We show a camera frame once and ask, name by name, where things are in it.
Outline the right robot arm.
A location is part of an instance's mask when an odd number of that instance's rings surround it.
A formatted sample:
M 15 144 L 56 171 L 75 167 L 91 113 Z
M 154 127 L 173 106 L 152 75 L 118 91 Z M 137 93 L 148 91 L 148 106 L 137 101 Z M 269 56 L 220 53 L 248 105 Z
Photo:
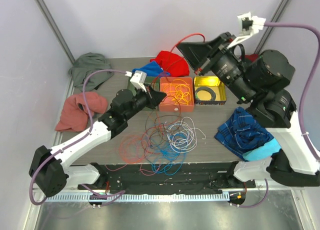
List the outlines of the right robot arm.
M 318 155 L 311 153 L 311 145 L 305 142 L 301 111 L 286 90 L 295 68 L 282 53 L 265 50 L 249 60 L 244 46 L 229 32 L 211 41 L 181 42 L 176 47 L 195 74 L 214 73 L 239 104 L 248 104 L 247 112 L 280 145 L 275 153 L 259 160 L 238 162 L 225 176 L 230 187 L 266 178 L 288 187 L 319 186 Z

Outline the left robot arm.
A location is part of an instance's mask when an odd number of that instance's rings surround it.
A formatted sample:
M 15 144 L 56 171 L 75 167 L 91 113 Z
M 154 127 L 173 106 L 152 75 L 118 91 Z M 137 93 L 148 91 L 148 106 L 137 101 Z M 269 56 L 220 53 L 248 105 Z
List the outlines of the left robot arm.
M 107 172 L 97 163 L 74 166 L 73 163 L 93 148 L 110 141 L 128 127 L 128 121 L 144 108 L 154 110 L 166 93 L 147 86 L 133 94 L 129 89 L 117 92 L 110 108 L 75 137 L 51 148 L 40 146 L 34 153 L 29 169 L 32 184 L 36 184 L 47 198 L 65 187 L 81 184 L 100 190 L 107 182 Z

